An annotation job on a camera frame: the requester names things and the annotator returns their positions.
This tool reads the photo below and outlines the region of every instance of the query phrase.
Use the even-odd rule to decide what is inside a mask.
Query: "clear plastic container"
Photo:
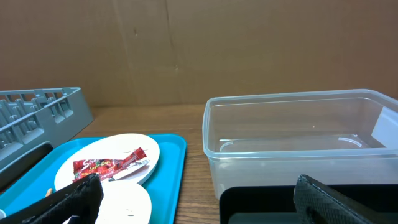
[[[398,101],[372,90],[212,98],[203,149],[217,198],[235,186],[398,184]]]

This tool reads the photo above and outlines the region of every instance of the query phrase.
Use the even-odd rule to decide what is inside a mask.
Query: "wooden table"
[[[175,223],[219,223],[201,124],[205,105],[92,108],[94,121],[75,138],[121,133],[174,133],[187,140]]]

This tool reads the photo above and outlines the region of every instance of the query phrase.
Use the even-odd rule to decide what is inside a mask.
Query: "black tray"
[[[295,186],[233,187],[220,197],[221,224],[300,223]],[[398,185],[330,185],[345,196],[398,220]]]

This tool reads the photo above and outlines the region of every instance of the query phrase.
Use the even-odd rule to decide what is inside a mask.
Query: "blue tray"
[[[175,134],[149,136],[160,146],[155,171],[142,185],[152,200],[150,222],[173,223],[187,142]],[[81,148],[103,138],[81,138],[56,147],[0,196],[0,209],[11,215],[43,199],[49,188],[55,189],[55,174],[61,165]]]

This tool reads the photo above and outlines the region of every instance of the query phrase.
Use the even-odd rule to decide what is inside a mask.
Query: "white paper plate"
[[[6,218],[6,217],[7,217],[6,213],[0,209],[0,219]]]
[[[102,184],[104,198],[99,206],[96,224],[148,224],[152,202],[148,192],[139,184],[112,181]]]
[[[156,163],[159,160],[159,145],[151,137],[143,134],[118,134],[93,142],[67,159],[55,176],[55,190],[60,190],[72,184],[72,180],[74,179],[73,161],[81,159],[125,159],[132,151],[139,147],[144,150],[150,160],[149,164],[141,167],[122,180],[143,184],[153,173]]]

